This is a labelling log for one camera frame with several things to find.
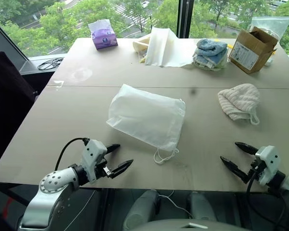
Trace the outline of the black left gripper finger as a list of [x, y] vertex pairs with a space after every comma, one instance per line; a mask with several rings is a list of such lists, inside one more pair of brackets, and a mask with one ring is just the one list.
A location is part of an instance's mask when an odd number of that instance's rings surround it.
[[114, 170], [112, 170], [111, 174], [110, 174], [110, 178], [115, 178], [117, 176], [119, 176], [120, 174], [122, 174], [124, 171], [126, 171], [129, 166], [133, 163], [133, 159], [131, 160], [127, 160], [124, 161], [123, 163], [121, 163], [120, 165], [118, 165], [117, 168], [115, 168]]
[[120, 147], [120, 144], [112, 144], [106, 147], [106, 154], [112, 153]]

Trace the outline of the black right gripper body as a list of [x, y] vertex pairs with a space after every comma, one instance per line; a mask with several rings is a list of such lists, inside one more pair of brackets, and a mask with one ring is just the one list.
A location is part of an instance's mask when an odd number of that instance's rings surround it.
[[255, 175], [254, 179], [258, 180], [259, 176], [264, 170], [264, 161], [263, 160], [253, 160], [250, 164], [251, 168], [248, 172], [249, 179], [252, 178], [253, 175]]

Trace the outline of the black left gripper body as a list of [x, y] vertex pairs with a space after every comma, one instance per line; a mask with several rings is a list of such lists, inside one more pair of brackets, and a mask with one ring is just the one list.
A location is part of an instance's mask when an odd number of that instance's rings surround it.
[[108, 177], [113, 178], [114, 174], [111, 169], [107, 167], [107, 160], [103, 158], [99, 163], [94, 167], [95, 178], [98, 180], [100, 178]]

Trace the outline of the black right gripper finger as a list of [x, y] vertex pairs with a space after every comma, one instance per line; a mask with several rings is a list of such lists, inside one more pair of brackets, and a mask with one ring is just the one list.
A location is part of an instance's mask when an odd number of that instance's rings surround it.
[[221, 161], [224, 163], [224, 165], [232, 172], [234, 173], [237, 177], [239, 177], [244, 183], [247, 183], [250, 178], [249, 176], [244, 173], [243, 171], [241, 171], [238, 166], [233, 163], [232, 161], [230, 161], [229, 159], [220, 156]]
[[246, 144], [244, 142], [235, 142], [236, 147], [238, 147], [240, 150], [242, 150], [245, 153], [248, 153], [250, 155], [255, 155], [258, 152], [258, 149]]

